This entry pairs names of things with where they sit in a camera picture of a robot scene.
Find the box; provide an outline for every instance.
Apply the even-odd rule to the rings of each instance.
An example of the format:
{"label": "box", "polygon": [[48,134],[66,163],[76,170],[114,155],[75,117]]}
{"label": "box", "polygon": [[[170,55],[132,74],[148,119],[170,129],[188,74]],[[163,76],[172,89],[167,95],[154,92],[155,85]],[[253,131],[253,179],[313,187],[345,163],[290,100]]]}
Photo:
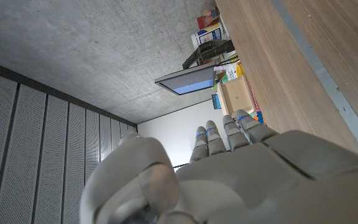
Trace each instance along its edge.
{"label": "box", "polygon": [[218,83],[217,94],[223,115],[234,117],[237,110],[244,110],[249,114],[255,111],[245,75],[226,83]]}

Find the gray robotic hand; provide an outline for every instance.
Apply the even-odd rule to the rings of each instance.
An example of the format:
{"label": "gray robotic hand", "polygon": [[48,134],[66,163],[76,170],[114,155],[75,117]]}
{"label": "gray robotic hand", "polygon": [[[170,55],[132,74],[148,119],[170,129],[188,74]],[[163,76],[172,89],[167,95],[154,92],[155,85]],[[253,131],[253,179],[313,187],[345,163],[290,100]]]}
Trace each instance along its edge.
{"label": "gray robotic hand", "polygon": [[176,173],[154,138],[127,133],[94,170],[82,224],[358,223],[358,155],[301,131],[278,134],[246,112],[199,127]]}

